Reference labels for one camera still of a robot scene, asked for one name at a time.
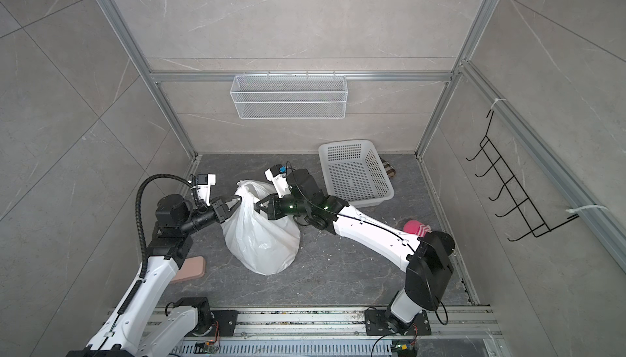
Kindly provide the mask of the white plastic bag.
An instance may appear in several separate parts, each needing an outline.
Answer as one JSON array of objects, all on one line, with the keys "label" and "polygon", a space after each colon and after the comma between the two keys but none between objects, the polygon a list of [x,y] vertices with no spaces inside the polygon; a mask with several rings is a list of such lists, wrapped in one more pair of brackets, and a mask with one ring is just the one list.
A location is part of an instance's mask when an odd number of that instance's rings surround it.
[{"label": "white plastic bag", "polygon": [[241,205],[221,225],[226,246],[241,263],[259,275],[283,272],[296,259],[301,232],[289,217],[271,221],[254,205],[276,191],[270,184],[242,180],[235,194]]}]

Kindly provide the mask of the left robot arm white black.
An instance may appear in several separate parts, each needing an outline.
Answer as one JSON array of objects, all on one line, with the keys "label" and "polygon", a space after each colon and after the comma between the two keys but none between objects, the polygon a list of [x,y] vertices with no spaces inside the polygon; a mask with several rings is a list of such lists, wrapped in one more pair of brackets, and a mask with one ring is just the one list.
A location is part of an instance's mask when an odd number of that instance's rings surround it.
[{"label": "left robot arm white black", "polygon": [[155,211],[153,238],[146,257],[114,313],[81,350],[70,356],[168,356],[188,336],[218,334],[218,321],[206,297],[180,298],[151,334],[145,328],[167,286],[182,269],[192,247],[192,234],[228,220],[241,197],[202,201],[194,206],[179,194],[161,198]]}]

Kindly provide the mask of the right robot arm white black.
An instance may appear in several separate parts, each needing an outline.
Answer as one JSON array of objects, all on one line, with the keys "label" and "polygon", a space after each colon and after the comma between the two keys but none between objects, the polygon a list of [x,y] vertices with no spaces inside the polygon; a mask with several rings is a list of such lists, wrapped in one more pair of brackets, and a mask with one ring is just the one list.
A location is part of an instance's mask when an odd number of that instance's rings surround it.
[{"label": "right robot arm white black", "polygon": [[276,190],[257,201],[254,210],[269,220],[291,216],[312,226],[351,239],[375,251],[405,273],[404,287],[386,308],[385,321],[393,332],[406,333],[417,316],[436,312],[453,277],[452,236],[428,231],[424,236],[392,228],[359,211],[340,197],[327,195],[306,169],[275,165],[265,176]]}]

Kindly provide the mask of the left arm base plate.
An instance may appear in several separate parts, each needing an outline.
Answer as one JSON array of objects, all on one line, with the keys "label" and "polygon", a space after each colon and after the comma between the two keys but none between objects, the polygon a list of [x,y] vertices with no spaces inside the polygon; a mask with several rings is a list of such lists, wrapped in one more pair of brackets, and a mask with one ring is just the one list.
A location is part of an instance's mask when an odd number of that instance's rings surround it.
[{"label": "left arm base plate", "polygon": [[232,337],[237,325],[239,311],[221,310],[210,314],[200,313],[197,326],[188,334],[191,337]]}]

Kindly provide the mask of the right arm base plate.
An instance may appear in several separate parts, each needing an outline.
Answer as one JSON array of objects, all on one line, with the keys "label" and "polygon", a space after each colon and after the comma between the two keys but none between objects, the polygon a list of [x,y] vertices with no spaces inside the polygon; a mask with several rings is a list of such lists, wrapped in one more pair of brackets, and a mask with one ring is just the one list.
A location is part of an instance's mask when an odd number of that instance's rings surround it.
[{"label": "right arm base plate", "polygon": [[429,336],[432,334],[430,320],[425,311],[416,315],[411,324],[392,316],[389,310],[368,307],[364,311],[365,329],[368,336],[382,335],[417,335]]}]

